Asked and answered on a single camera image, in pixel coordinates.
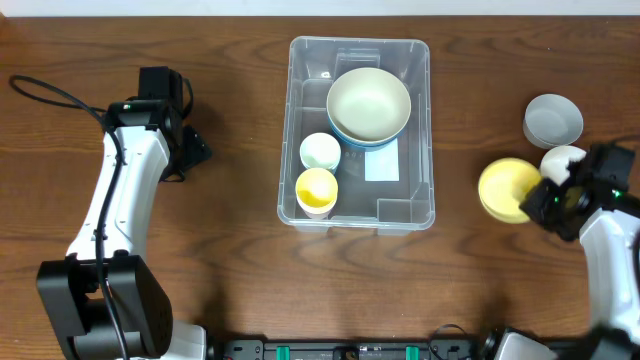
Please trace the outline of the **white small bowl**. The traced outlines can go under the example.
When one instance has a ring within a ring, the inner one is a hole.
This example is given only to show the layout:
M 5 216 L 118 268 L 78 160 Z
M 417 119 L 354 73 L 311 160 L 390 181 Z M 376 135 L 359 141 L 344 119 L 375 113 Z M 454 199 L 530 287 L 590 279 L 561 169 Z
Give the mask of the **white small bowl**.
M 562 185 L 569 178 L 571 161 L 580 161 L 586 151 L 571 145 L 558 146 L 550 149 L 542 158 L 539 171 L 543 178 L 551 179 L 556 185 Z

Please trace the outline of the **yellow small bowl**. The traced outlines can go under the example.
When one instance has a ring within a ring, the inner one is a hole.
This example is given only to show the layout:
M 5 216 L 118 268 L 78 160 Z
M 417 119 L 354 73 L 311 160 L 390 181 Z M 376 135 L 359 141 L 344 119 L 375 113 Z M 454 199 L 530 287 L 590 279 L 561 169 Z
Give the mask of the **yellow small bowl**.
M 481 173 L 478 193 L 489 215 L 508 224 L 530 221 L 520 204 L 527 193 L 541 181 L 538 169 L 518 158 L 503 158 L 489 164 Z

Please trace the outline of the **grey small bowl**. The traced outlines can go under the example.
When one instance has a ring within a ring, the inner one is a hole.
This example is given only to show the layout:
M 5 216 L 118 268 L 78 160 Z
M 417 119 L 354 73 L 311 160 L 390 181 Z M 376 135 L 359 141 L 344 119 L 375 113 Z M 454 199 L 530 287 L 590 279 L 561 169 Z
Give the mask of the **grey small bowl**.
M 561 95 L 539 95 L 526 107 L 523 132 L 526 139 L 539 148 L 571 145 L 580 138 L 583 129 L 579 108 Z

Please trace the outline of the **cream white cup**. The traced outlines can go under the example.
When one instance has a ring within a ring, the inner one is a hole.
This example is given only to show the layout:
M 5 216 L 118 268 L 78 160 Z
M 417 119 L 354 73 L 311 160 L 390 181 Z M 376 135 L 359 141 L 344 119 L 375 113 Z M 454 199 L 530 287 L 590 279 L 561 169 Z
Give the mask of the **cream white cup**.
M 317 132 L 307 136 L 302 141 L 299 155 L 306 169 L 326 169 L 329 159 L 338 151 L 342 154 L 339 142 L 332 135 Z

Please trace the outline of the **yellow cup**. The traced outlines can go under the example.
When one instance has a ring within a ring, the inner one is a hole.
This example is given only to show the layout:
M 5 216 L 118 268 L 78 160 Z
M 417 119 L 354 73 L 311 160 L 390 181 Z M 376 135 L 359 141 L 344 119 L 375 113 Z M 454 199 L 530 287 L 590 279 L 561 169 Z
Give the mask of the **yellow cup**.
M 295 184 L 298 203 L 314 211 L 333 206 L 338 198 L 338 190 L 335 176 L 323 168 L 305 170 Z

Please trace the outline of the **cream large bowl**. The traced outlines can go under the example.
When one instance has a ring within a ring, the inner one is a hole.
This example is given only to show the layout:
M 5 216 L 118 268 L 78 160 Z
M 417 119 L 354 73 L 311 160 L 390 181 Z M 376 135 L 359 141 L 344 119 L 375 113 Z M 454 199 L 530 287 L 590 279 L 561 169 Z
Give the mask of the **cream large bowl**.
M 331 85 L 326 110 L 337 128 L 353 140 L 390 139 L 407 125 L 412 104 L 408 89 L 393 74 L 373 67 L 350 70 Z

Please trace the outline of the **dark blue bowl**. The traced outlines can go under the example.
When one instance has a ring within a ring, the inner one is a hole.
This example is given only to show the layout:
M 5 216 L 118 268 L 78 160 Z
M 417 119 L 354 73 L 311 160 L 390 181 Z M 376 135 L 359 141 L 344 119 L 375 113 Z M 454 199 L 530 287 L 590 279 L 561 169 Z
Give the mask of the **dark blue bowl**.
M 402 137 L 404 135 L 404 133 L 406 132 L 407 127 L 403 127 L 396 135 L 392 136 L 390 139 L 381 141 L 381 142 L 374 142 L 374 143 L 367 143 L 367 142 L 361 142 L 361 141 L 357 141 L 357 140 L 353 140 L 350 137 L 348 137 L 347 135 L 343 134 L 335 125 L 335 123 L 333 122 L 333 120 L 331 118 L 328 119 L 328 124 L 332 130 L 332 132 L 337 136 L 337 138 L 343 142 L 345 142 L 346 144 L 352 146 L 352 147 L 356 147 L 359 149 L 364 149 L 365 151 L 374 151 L 377 149 L 381 149 L 385 146 L 387 146 L 388 144 L 390 144 L 391 142 L 397 140 L 398 138 Z

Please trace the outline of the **pink cup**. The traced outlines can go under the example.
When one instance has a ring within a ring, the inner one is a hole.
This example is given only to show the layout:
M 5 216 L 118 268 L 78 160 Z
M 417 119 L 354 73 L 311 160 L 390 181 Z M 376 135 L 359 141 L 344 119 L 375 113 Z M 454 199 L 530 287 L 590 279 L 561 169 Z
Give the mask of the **pink cup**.
M 303 212 L 310 219 L 322 220 L 328 217 L 331 210 L 330 209 L 304 209 Z

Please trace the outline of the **light blue cup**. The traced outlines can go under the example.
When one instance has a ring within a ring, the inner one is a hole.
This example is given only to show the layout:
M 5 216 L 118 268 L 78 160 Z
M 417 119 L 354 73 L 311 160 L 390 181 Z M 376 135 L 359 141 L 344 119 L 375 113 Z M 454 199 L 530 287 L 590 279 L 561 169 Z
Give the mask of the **light blue cup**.
M 332 174 L 334 174 L 338 168 L 340 160 L 341 160 L 341 152 L 338 151 L 336 154 L 331 156 L 331 158 L 329 159 L 329 163 L 326 166 L 326 169 L 330 171 Z

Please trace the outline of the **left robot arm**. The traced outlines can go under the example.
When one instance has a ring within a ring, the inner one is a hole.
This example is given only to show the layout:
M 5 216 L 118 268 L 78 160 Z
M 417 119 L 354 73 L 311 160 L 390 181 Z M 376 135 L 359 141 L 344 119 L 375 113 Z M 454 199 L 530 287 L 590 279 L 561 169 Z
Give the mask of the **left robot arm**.
M 211 156 L 185 124 L 189 81 L 143 67 L 138 93 L 100 116 L 104 154 L 92 201 L 61 260 L 44 261 L 36 286 L 67 359 L 204 359 L 207 332 L 174 318 L 146 264 L 157 187 L 182 182 Z

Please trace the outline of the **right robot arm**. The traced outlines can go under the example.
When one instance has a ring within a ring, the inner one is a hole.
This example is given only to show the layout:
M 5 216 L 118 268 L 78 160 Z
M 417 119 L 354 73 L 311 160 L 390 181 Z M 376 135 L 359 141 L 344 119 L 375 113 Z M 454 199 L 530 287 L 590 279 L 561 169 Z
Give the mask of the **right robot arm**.
M 633 161 L 589 153 L 575 161 L 510 173 L 506 160 L 481 175 L 485 208 L 513 203 L 564 241 L 578 240 L 588 267 L 592 327 L 571 346 L 551 346 L 515 330 L 490 337 L 484 359 L 636 359 L 639 356 L 639 200 L 628 194 Z

